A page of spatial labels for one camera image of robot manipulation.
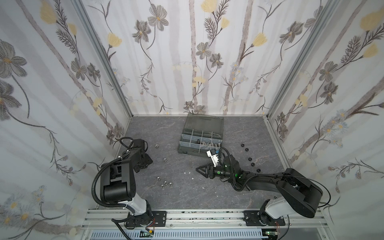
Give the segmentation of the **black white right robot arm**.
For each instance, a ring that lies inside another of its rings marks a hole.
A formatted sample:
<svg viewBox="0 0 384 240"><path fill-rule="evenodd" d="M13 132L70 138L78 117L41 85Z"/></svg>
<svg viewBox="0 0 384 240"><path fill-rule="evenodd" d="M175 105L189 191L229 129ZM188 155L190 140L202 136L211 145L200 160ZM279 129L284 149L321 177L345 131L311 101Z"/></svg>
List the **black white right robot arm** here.
<svg viewBox="0 0 384 240"><path fill-rule="evenodd" d="M320 188L292 168L282 173L261 174L241 169L239 162L225 148L207 152L211 163L197 167L196 171L207 179L219 178L229 183L236 192L267 191L281 197L264 201L256 212L245 211L247 226L284 226L291 214L312 219L315 217L325 187Z"/></svg>

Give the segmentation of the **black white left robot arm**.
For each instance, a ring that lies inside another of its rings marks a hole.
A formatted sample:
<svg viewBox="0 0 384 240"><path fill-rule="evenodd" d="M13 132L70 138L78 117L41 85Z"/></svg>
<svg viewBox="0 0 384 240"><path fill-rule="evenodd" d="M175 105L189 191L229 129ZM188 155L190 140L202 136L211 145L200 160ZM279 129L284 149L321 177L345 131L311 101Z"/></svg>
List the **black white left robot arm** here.
<svg viewBox="0 0 384 240"><path fill-rule="evenodd" d="M126 148L115 160L102 164L92 185L93 200L105 208L122 208L128 211L124 220L127 229L137 226L151 226L155 223L150 204L137 193L135 173L153 163L147 154L148 143L143 139L123 137L119 142Z"/></svg>

